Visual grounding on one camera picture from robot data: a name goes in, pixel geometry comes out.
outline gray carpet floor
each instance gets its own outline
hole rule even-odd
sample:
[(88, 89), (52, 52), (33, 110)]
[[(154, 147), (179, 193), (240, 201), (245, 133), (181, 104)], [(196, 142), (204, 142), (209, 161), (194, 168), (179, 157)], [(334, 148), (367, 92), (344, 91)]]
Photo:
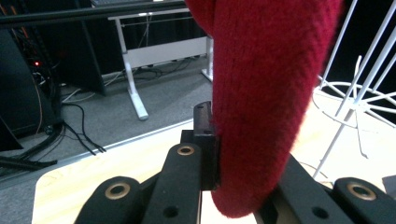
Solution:
[[(195, 105), (210, 101), (211, 82), (201, 74), (205, 58), (172, 62), (156, 66), (162, 71), (174, 71), (166, 76), (150, 79), (152, 74), (136, 76), (136, 87), (148, 111), (148, 120), (138, 119), (127, 91), (125, 78), (106, 87), (106, 96), (93, 97), (75, 102), (85, 111), (85, 132), (91, 140), (102, 147), (118, 143), (140, 134), (149, 133), (184, 120), (192, 119)], [(75, 88), (64, 87), (62, 93)], [(76, 95), (70, 100), (78, 100), (91, 95), (89, 92)], [(81, 133), (81, 111), (74, 106), (64, 106), (62, 117), (77, 133)], [(19, 139), (25, 148), (43, 141), (43, 133)], [(24, 150), (1, 152), (1, 156), (14, 156)], [(66, 131), (46, 150), (32, 158), (34, 161), (67, 161), (87, 150), (77, 138)], [(0, 223), (31, 223), (35, 195), (35, 183), (46, 168), (40, 172), (22, 172), (0, 178)]]

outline black plastic part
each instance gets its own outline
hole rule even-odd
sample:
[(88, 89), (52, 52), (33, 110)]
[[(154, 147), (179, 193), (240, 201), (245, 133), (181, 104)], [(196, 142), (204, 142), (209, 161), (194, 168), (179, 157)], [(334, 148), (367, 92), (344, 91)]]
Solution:
[(353, 223), (292, 156), (274, 193), (255, 217), (265, 224)]
[(193, 117), (194, 130), (183, 130), (180, 143), (194, 143), (201, 148), (203, 152), (201, 190), (213, 190), (219, 183), (219, 141), (211, 123), (211, 102), (196, 105)]
[[(374, 194), (372, 200), (367, 197), (368, 190)], [(396, 223), (396, 201), (367, 181), (352, 177), (338, 179), (332, 197), (355, 223)]]
[(0, 116), (0, 151), (23, 149), (18, 139)]
[(143, 214), (141, 196), (136, 180), (124, 176), (108, 179), (84, 204), (75, 223), (140, 223)]
[(142, 192), (142, 204), (145, 207), (145, 210), (149, 205), (149, 200), (151, 199), (151, 195), (154, 191), (155, 184), (157, 183), (158, 176), (160, 176), (160, 173), (150, 177), (145, 182), (140, 184), (140, 190)]
[(169, 150), (142, 223), (199, 223), (201, 157), (194, 144)]

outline white metal rod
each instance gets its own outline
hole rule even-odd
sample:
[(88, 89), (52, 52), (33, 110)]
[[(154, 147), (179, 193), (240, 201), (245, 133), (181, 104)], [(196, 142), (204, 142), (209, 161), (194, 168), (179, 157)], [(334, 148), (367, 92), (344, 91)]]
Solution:
[(396, 96), (396, 91), (395, 91), (395, 92), (388, 93), (388, 94), (381, 94), (381, 95), (379, 95), (379, 96), (367, 98), (367, 99), (364, 99), (363, 101), (366, 102), (366, 103), (368, 103), (368, 102), (372, 102), (372, 101), (387, 99), (389, 102), (391, 102), (392, 104), (396, 105), (396, 101), (393, 100), (392, 98), (390, 98), (390, 97), (392, 97), (392, 96)]
[(206, 73), (210, 77), (213, 77), (213, 44), (213, 38), (208, 36), (206, 40)]
[(336, 87), (334, 87), (334, 85), (328, 83), (328, 87), (330, 89), (332, 89), (333, 91), (335, 91), (336, 93), (338, 93), (340, 96), (342, 96), (343, 98), (346, 96), (342, 91), (338, 90)]
[(387, 68), (385, 68), (385, 71), (382, 73), (381, 77), (379, 78), (379, 80), (375, 83), (374, 87), (373, 87), (373, 91), (376, 91), (379, 87), (379, 85), (381, 85), (382, 81), (384, 80), (384, 78), (387, 76), (390, 68), (393, 66), (393, 64), (396, 62), (396, 54), (393, 55), (392, 60), (390, 60)]
[(328, 94), (328, 93), (326, 93), (324, 91), (320, 91), (320, 90), (315, 90), (315, 94), (321, 95), (321, 96), (324, 96), (324, 97), (327, 97), (329, 99), (333, 99), (333, 100), (336, 100), (336, 101), (342, 101), (343, 100), (343, 98), (341, 98), (341, 97), (336, 97), (336, 96), (330, 95), (330, 94)]
[[(157, 21), (151, 21), (150, 23), (159, 23), (159, 22), (165, 22), (165, 21), (183, 21), (183, 20), (190, 20), (193, 19), (192, 16), (189, 17), (183, 17), (183, 18), (178, 18), (178, 19), (169, 19), (169, 20), (157, 20)], [(131, 23), (123, 23), (122, 27), (127, 27), (127, 26), (136, 26), (136, 25), (142, 25), (142, 24), (146, 24), (146, 21), (142, 21), (142, 22), (131, 22)]]
[(126, 75), (128, 77), (128, 91), (131, 97), (132, 103), (134, 104), (134, 110), (136, 111), (137, 116), (140, 120), (146, 120), (149, 118), (149, 114), (143, 105), (142, 100), (140, 99), (139, 93), (137, 92), (136, 86), (134, 85), (134, 76), (132, 73), (131, 65), (128, 62), (124, 63)]
[(329, 63), (327, 64), (326, 70), (323, 74), (323, 79), (320, 82), (320, 88), (319, 88), (320, 90), (323, 88), (323, 84), (327, 78), (327, 75), (329, 75), (330, 68), (332, 67), (332, 61), (334, 61), (335, 54), (337, 53), (337, 50), (340, 47), (341, 40), (344, 37), (344, 33), (346, 32), (347, 25), (349, 24), (350, 18), (352, 17), (353, 11), (354, 11), (357, 3), (358, 3), (358, 0), (354, 0), (352, 2), (352, 5), (349, 8), (348, 13), (346, 14), (346, 20), (344, 21), (343, 27), (341, 28), (341, 31), (340, 31), (340, 35), (338, 36), (337, 41), (335, 42), (334, 49), (332, 50), (332, 55), (330, 56)]
[(379, 110), (379, 111), (384, 111), (384, 112), (388, 112), (391, 114), (396, 114), (396, 109), (390, 109), (384, 106), (379, 106), (379, 105), (370, 105), (370, 108), (375, 109), (375, 110)]
[(375, 113), (374, 111), (372, 111), (372, 110), (367, 110), (366, 113), (368, 113), (369, 115), (375, 117), (376, 119), (379, 119), (380, 121), (382, 121), (382, 122), (388, 124), (390, 127), (396, 128), (396, 125), (395, 125), (394, 123), (392, 123), (392, 122), (390, 122), (389, 120), (383, 118), (382, 116), (378, 115), (378, 114)]
[(359, 91), (354, 104), (357, 104), (363, 98), (363, 95), (367, 92), (367, 89), (369, 88), (370, 84), (373, 82), (379, 68), (387, 58), (395, 41), (396, 41), (396, 27), (393, 29), (392, 34), (390, 34), (390, 37), (387, 43), (385, 44), (384, 48), (382, 48), (381, 53), (379, 54), (378, 59), (375, 61), (372, 70), (370, 71), (369, 75), (364, 81), (363, 86), (361, 87), (361, 90)]
[(114, 21), (114, 20), (123, 20), (123, 19), (137, 18), (137, 17), (147, 16), (147, 15), (149, 15), (149, 16), (158, 16), (158, 15), (189, 12), (189, 11), (190, 10), (186, 7), (186, 8), (180, 8), (180, 9), (165, 10), (165, 11), (143, 12), (143, 13), (131, 14), (131, 15), (125, 15), (125, 16), (109, 17), (108, 19), (110, 21)]
[(359, 141), (359, 149), (361, 150), (361, 155), (366, 158), (369, 159), (367, 157), (367, 155), (363, 152), (363, 146), (361, 145), (361, 126), (359, 126), (359, 112), (356, 111), (355, 115), (356, 115), (356, 129), (358, 130), (358, 141)]
[[(355, 65), (355, 73), (353, 74), (353, 78), (356, 77), (356, 75), (359, 72), (359, 66), (361, 65), (361, 55), (359, 55), (358, 60), (356, 61), (356, 65)], [(355, 87), (353, 88), (353, 98), (356, 98), (356, 95), (358, 94), (358, 89), (356, 88), (357, 86), (355, 85)]]
[[(354, 110), (350, 109), (345, 117), (345, 121), (348, 122), (349, 119), (352, 117)], [(346, 127), (345, 124), (341, 124), (340, 128), (338, 129), (337, 133), (335, 134), (335, 137), (332, 139), (332, 142), (330, 143), (329, 147), (327, 148), (326, 153), (324, 154), (323, 158), (320, 161), (320, 164), (317, 168), (317, 170), (315, 171), (314, 175), (312, 176), (314, 179), (317, 177), (317, 175), (320, 173), (320, 170), (324, 164), (324, 162), (327, 160), (327, 158), (329, 157), (330, 153), (332, 152), (332, 148), (334, 147), (335, 143), (338, 140), (338, 137), (341, 135), (342, 131), (344, 130), (344, 128)]]
[(149, 16), (146, 16), (146, 47), (149, 46), (149, 23), (151, 18), (149, 19)]
[(338, 107), (337, 112), (335, 113), (335, 116), (338, 116), (338, 114), (341, 112), (341, 110), (343, 109), (345, 103), (347, 102), (347, 98), (349, 97), (350, 93), (352, 92), (354, 86), (356, 85), (356, 83), (358, 83), (358, 79), (361, 77), (361, 73), (363, 72), (366, 64), (368, 63), (370, 57), (372, 56), (376, 45), (378, 44), (379, 39), (381, 38), (382, 34), (384, 33), (385, 29), (388, 26), (388, 23), (394, 13), (396, 9), (396, 0), (393, 1), (392, 5), (389, 8), (389, 11), (385, 17), (385, 19), (382, 21), (381, 26), (378, 29), (378, 32), (375, 35), (375, 38), (372, 42), (372, 45), (370, 46), (370, 48), (368, 49), (366, 55), (364, 56), (363, 62), (361, 63), (361, 68), (359, 69), (359, 73), (355, 76), (355, 78), (353, 79), (353, 81), (351, 82), (351, 85), (349, 87), (349, 89), (346, 92), (346, 98), (343, 100), (343, 102), (340, 104), (340, 106)]
[(123, 37), (120, 19), (116, 19), (116, 26), (117, 26), (117, 33), (119, 34), (119, 41), (121, 45), (122, 54), (126, 54), (128, 50), (126, 49), (125, 39)]

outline black cable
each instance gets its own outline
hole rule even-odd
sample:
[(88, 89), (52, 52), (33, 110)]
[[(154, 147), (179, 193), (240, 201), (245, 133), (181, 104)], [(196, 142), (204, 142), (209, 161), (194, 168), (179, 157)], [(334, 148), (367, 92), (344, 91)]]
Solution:
[(28, 160), (29, 158), (33, 157), (34, 155), (38, 154), (39, 152), (41, 152), (42, 150), (44, 150), (45, 148), (50, 146), (57, 139), (59, 134), (61, 133), (62, 124), (55, 124), (53, 126), (53, 129), (54, 129), (54, 131), (48, 138), (46, 138), (46, 140), (44, 140), (40, 144), (28, 149), (27, 151), (23, 152), (21, 155), (14, 157), (14, 159)]
[(78, 136), (76, 131), (74, 131), (74, 129), (72, 127), (70, 127), (66, 122), (64, 122), (64, 127), (76, 136), (76, 138), (78, 139), (78, 141), (81, 143), (81, 145), (83, 147), (85, 147), (88, 151), (90, 151), (93, 156), (96, 156), (96, 154), (89, 147), (87, 147), (84, 144), (84, 142), (82, 142), (81, 138)]
[(81, 113), (82, 113), (82, 122), (81, 122), (82, 134), (84, 135), (85, 139), (86, 139), (89, 143), (91, 143), (93, 146), (97, 147), (98, 150), (99, 150), (100, 152), (106, 152), (106, 150), (105, 150), (103, 147), (101, 147), (101, 146), (99, 146), (98, 144), (94, 143), (94, 142), (91, 140), (91, 138), (88, 137), (88, 135), (85, 133), (85, 124), (84, 124), (84, 123), (85, 123), (85, 122), (84, 122), (84, 120), (85, 120), (85, 112), (84, 112), (84, 109), (83, 109), (80, 105), (74, 105), (74, 104), (69, 104), (69, 103), (63, 103), (62, 105), (75, 106), (75, 107), (78, 107), (78, 108), (81, 110)]
[[(172, 74), (176, 71), (181, 71), (183, 69), (186, 69), (190, 64), (193, 58), (185, 58), (184, 60), (180, 61), (179, 64), (172, 70), (170, 71), (163, 71), (158, 68), (138, 68), (136, 71), (134, 71), (134, 79), (135, 80), (146, 80), (146, 81), (151, 81), (154, 79), (158, 79), (163, 76), (167, 76), (169, 74)], [(184, 63), (187, 62), (187, 64), (183, 67), (180, 68), (180, 66)], [(154, 77), (139, 77), (139, 75), (143, 75), (146, 73), (154, 73)]]
[(67, 134), (63, 134), (63, 137), (66, 137), (66, 138), (68, 138), (68, 139), (70, 139), (70, 140), (78, 141), (77, 138), (71, 137), (71, 136), (69, 136), (69, 135), (67, 135)]
[(55, 142), (56, 142), (56, 145), (53, 146), (52, 149), (50, 149), (48, 152), (46, 152), (46, 153), (45, 153), (44, 155), (42, 155), (40, 158), (38, 158), (37, 161), (40, 161), (40, 160), (43, 159), (44, 157), (48, 156), (57, 146), (59, 146), (59, 145), (62, 143), (62, 141), (64, 140), (64, 133), (65, 133), (65, 132), (66, 132), (66, 128), (65, 128), (64, 126), (62, 126), (62, 131), (61, 131), (61, 133), (59, 134), (59, 137), (52, 143), (52, 145), (53, 145), (53, 144), (55, 144)]
[(54, 165), (57, 163), (57, 161), (21, 161), (8, 157), (0, 157), (0, 163), (4, 168), (35, 171)]

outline electrical wire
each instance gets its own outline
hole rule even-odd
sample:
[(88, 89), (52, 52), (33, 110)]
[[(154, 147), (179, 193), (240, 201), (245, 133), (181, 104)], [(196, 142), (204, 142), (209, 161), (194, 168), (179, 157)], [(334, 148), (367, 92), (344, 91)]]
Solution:
[(70, 139), (70, 140), (78, 141), (77, 138), (71, 137), (71, 136), (69, 136), (69, 135), (67, 135), (67, 134), (64, 134), (63, 137), (66, 137), (66, 138), (68, 138), (68, 139)]
[[(85, 112), (84, 112), (84, 109), (83, 109), (80, 105), (73, 105), (73, 104), (63, 104), (63, 105), (66, 105), (66, 106), (75, 106), (75, 107), (77, 107), (77, 108), (80, 109), (81, 114), (82, 114), (82, 121), (81, 121), (82, 135), (85, 137), (85, 139), (86, 139), (91, 145), (93, 145), (94, 147), (97, 147), (97, 149), (98, 149), (100, 152), (106, 152), (106, 150), (105, 150), (103, 147), (101, 147), (101, 146), (99, 146), (98, 144), (94, 143), (94, 142), (91, 140), (91, 138), (88, 137), (88, 135), (85, 133), (85, 124), (84, 124), (84, 123), (85, 123), (85, 122), (84, 122), (84, 120), (85, 120)], [(82, 143), (82, 140), (81, 140), (81, 138), (79, 137), (78, 133), (73, 132), (73, 134), (78, 138), (78, 141), (79, 141), (80, 143)]]
[(43, 107), (41, 104), (40, 93), (38, 92), (38, 88), (37, 88), (37, 85), (35, 84), (35, 79), (33, 78), (33, 76), (32, 76), (32, 81), (33, 81), (33, 85), (35, 86), (35, 93), (37, 94), (38, 107), (39, 107), (39, 113), (40, 113), (40, 120), (38, 122), (37, 130), (35, 131), (35, 139), (36, 139), (38, 131), (40, 131), (41, 125), (43, 123)]
[(142, 46), (143, 40), (146, 38), (146, 47), (149, 45), (149, 23), (151, 22), (152, 16), (148, 17), (146, 16), (146, 29), (145, 29), (145, 33), (143, 33), (142, 38), (140, 39), (139, 45), (137, 46), (137, 48), (139, 49), (140, 46)]
[[(303, 161), (299, 161), (299, 163), (300, 164), (302, 164), (302, 165), (306, 165), (306, 166), (308, 166), (308, 167), (310, 167), (310, 168), (312, 168), (312, 169), (314, 169), (315, 171), (318, 169), (317, 167), (315, 167), (315, 166), (313, 166), (313, 165), (310, 165), (310, 164), (308, 164), (308, 163), (306, 163), (306, 162), (303, 162)], [(325, 174), (323, 174), (321, 171), (319, 172), (321, 175), (323, 175), (326, 179), (329, 179), (329, 177), (327, 177)], [(322, 183), (330, 183), (332, 186), (333, 186), (333, 183), (332, 183), (332, 181), (321, 181)]]
[[(172, 69), (170, 71), (163, 71), (158, 68), (150, 68), (150, 67), (149, 68), (139, 68), (134, 72), (134, 79), (135, 80), (145, 80), (145, 81), (151, 81), (154, 79), (158, 79), (160, 77), (164, 77), (164, 76), (170, 75), (174, 72), (186, 69), (191, 64), (192, 61), (193, 61), (193, 58), (185, 58), (182, 61), (180, 61), (174, 69)], [(140, 77), (146, 73), (153, 73), (154, 77)]]
[(84, 142), (82, 142), (81, 138), (78, 136), (76, 131), (74, 131), (74, 129), (72, 127), (70, 127), (70, 125), (68, 125), (66, 122), (64, 122), (64, 127), (76, 136), (76, 138), (78, 139), (78, 141), (81, 143), (81, 145), (83, 147), (85, 147), (89, 152), (91, 152), (91, 154), (93, 156), (96, 156), (96, 154), (89, 147), (87, 147), (87, 145), (85, 145)]
[(29, 158), (33, 157), (40, 151), (42, 151), (45, 148), (47, 148), (48, 146), (50, 146), (57, 139), (59, 134), (61, 133), (62, 124), (54, 125), (53, 129), (54, 129), (53, 133), (48, 138), (46, 138), (46, 140), (44, 140), (43, 142), (41, 142), (40, 144), (38, 144), (34, 147), (31, 147), (30, 149), (23, 152), (21, 155), (15, 156), (14, 158), (19, 159), (19, 160), (28, 160)]
[[(125, 70), (120, 71), (118, 74), (116, 74), (111, 80), (109, 80), (108, 82), (105, 83), (105, 86), (110, 85), (111, 83), (113, 83), (115, 80), (117, 80), (119, 78), (120, 75), (124, 74)], [(64, 100), (62, 100), (62, 103), (76, 103), (76, 102), (81, 102), (81, 101), (85, 101), (90, 99), (91, 97), (93, 97), (96, 93), (92, 93), (91, 95), (84, 97), (82, 99), (77, 99), (77, 100), (69, 100), (70, 98), (72, 98), (74, 95), (76, 95), (79, 91), (82, 91), (82, 89), (76, 89), (75, 91), (73, 91), (72, 93), (69, 94), (69, 96), (67, 96)]]
[(59, 134), (58, 138), (52, 143), (52, 145), (55, 144), (55, 143), (56, 143), (56, 145), (53, 146), (50, 150), (48, 150), (48, 151), (47, 151), (44, 155), (42, 155), (40, 158), (38, 158), (37, 161), (41, 161), (44, 157), (48, 156), (57, 146), (59, 146), (59, 145), (62, 143), (62, 141), (64, 140), (64, 134), (65, 134), (65, 132), (66, 132), (66, 128), (65, 128), (64, 126), (62, 126), (62, 131), (61, 131), (61, 133)]

